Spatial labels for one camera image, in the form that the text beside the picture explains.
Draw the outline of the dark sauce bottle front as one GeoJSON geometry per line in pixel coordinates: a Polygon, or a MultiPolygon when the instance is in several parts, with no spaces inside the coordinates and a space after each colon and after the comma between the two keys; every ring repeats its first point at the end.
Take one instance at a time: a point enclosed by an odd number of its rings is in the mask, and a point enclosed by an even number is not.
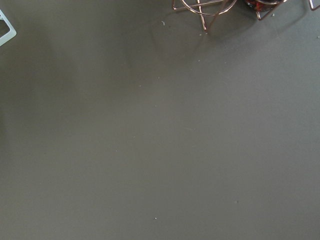
{"type": "Polygon", "coordinates": [[[244,3],[256,12],[270,11],[279,2],[279,0],[244,0],[244,3]]]}

